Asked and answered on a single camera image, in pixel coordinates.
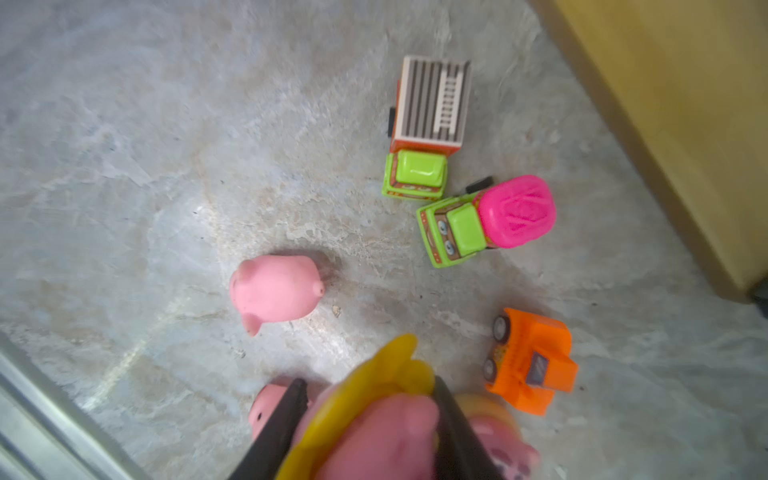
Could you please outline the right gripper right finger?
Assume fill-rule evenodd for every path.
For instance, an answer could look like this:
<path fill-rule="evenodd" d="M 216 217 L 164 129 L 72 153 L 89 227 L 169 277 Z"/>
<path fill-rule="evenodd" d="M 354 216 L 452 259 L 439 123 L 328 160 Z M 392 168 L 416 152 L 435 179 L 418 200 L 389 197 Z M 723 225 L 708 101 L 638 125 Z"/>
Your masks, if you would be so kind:
<path fill-rule="evenodd" d="M 440 480 L 503 479 L 486 453 L 446 383 L 435 377 L 432 398 L 439 409 L 436 478 Z"/>

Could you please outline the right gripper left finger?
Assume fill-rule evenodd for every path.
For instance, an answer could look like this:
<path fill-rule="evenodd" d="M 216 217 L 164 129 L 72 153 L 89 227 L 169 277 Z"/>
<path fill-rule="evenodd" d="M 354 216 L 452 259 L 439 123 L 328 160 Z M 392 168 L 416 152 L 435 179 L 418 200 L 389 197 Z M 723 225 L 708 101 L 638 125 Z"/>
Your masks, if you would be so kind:
<path fill-rule="evenodd" d="M 307 403 L 307 382 L 296 378 L 229 479 L 276 479 L 291 447 L 293 432 L 307 411 Z"/>

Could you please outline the pink bear yellow flower figure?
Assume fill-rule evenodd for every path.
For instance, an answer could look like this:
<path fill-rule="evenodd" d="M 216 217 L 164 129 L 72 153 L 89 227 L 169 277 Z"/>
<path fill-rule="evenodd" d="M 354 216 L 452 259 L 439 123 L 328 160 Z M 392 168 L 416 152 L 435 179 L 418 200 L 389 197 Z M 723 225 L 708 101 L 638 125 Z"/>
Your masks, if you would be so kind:
<path fill-rule="evenodd" d="M 280 479 L 433 479 L 440 413 L 418 339 L 389 341 L 321 393 L 300 420 Z"/>

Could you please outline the pink bear on round base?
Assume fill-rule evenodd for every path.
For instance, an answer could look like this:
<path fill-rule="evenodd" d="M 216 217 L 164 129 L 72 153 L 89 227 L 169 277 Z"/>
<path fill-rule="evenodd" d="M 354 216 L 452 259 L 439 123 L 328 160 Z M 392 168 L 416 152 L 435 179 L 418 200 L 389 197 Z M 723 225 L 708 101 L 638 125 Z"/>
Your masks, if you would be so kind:
<path fill-rule="evenodd" d="M 472 430 L 504 479 L 530 479 L 540 453 L 527 444 L 513 415 L 487 396 L 454 396 Z"/>

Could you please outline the pink pig toy lower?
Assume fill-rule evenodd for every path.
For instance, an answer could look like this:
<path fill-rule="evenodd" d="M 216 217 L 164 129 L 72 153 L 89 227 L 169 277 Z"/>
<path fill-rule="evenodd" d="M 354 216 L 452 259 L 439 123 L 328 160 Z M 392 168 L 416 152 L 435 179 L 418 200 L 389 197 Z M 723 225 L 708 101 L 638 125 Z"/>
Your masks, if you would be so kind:
<path fill-rule="evenodd" d="M 275 378 L 272 382 L 267 383 L 256 395 L 250 411 L 248 413 L 248 422 L 251 427 L 251 439 L 256 440 L 262 432 L 264 426 L 272 417 L 275 409 L 277 408 L 282 397 L 286 393 L 290 384 L 294 381 L 294 378 L 287 376 L 280 376 Z M 328 383 L 319 381 L 309 381 L 307 384 L 307 412 L 300 420 L 298 426 L 293 432 L 291 444 L 294 445 L 299 441 L 299 437 L 303 430 L 306 428 L 308 422 L 309 411 L 313 408 L 313 405 L 318 402 L 318 398 L 329 387 Z"/>

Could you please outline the pink pig toy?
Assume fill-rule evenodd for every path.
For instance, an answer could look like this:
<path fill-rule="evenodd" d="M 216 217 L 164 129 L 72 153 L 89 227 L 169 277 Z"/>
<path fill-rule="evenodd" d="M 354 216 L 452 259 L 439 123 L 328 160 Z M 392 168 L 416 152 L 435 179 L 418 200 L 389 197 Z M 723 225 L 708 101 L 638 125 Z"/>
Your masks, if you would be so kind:
<path fill-rule="evenodd" d="M 325 294 L 316 264 L 302 255 L 262 255 L 240 263 L 229 295 L 249 336 L 267 323 L 301 319 Z"/>
<path fill-rule="evenodd" d="M 264 426 L 272 417 L 275 409 L 277 408 L 282 397 L 286 393 L 290 384 L 294 381 L 294 378 L 287 376 L 280 376 L 275 378 L 272 382 L 267 383 L 256 395 L 250 411 L 248 413 L 248 422 L 251 427 L 251 439 L 256 440 L 262 432 Z M 319 381 L 309 381 L 307 384 L 307 412 L 300 420 L 298 426 L 293 432 L 291 444 L 294 445 L 299 441 L 299 437 L 303 430 L 306 428 L 308 422 L 309 411 L 313 408 L 313 405 L 318 402 L 318 398 L 329 387 L 328 383 Z"/>

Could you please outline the orange toy truck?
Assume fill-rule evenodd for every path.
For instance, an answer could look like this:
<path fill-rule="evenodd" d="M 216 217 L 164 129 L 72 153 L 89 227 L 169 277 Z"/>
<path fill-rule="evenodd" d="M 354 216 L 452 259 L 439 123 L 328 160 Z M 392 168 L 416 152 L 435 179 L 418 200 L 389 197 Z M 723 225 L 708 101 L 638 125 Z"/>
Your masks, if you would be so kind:
<path fill-rule="evenodd" d="M 485 388 L 527 414 L 546 414 L 558 392 L 573 390 L 579 366 L 561 321 L 506 308 L 492 322 L 494 345 L 483 363 Z"/>

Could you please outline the pink pig toy upper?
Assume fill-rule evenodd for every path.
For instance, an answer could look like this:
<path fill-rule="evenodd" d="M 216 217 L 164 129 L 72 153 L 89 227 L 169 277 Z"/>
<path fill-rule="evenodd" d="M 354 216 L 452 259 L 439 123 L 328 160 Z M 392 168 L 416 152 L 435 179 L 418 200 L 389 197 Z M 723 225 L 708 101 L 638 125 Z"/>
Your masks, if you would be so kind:
<path fill-rule="evenodd" d="M 301 319 L 325 294 L 316 264 L 302 255 L 262 255 L 240 263 L 229 295 L 249 336 L 267 323 Z"/>

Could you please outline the green truck pink mixer toy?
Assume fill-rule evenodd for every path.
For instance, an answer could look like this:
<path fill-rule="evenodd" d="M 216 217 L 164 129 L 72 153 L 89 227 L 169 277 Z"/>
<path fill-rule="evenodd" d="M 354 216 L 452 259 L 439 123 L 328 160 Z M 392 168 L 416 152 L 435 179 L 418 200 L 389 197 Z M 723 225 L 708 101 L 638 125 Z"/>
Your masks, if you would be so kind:
<path fill-rule="evenodd" d="M 460 196 L 417 210 L 431 265 L 458 265 L 488 249 L 513 249 L 549 233 L 557 211 L 549 185 L 524 175 L 495 185 L 490 177 Z"/>

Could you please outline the red and green toy truck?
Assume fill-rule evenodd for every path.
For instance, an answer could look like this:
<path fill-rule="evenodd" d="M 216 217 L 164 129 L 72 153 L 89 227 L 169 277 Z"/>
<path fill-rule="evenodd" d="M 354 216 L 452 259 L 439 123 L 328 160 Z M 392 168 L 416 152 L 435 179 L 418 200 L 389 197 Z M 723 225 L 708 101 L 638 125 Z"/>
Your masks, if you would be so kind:
<path fill-rule="evenodd" d="M 472 63 L 407 55 L 390 108 L 381 193 L 435 201 L 448 181 L 448 158 L 463 146 Z"/>

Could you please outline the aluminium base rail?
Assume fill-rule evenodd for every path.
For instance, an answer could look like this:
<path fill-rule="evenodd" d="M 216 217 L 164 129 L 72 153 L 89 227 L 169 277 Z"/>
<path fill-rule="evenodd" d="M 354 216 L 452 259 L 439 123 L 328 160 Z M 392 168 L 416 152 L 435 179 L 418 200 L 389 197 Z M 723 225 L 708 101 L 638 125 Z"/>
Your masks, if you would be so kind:
<path fill-rule="evenodd" d="M 3 335 L 1 477 L 147 479 L 149 475 Z"/>

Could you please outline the wooden shelf black metal frame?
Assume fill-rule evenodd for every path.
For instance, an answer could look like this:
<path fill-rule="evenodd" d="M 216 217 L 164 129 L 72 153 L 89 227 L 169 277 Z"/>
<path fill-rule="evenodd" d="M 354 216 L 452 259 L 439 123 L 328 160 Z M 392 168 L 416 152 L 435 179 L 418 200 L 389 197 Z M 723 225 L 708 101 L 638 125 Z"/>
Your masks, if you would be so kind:
<path fill-rule="evenodd" d="M 767 307 L 767 5 L 533 9 L 722 298 Z"/>

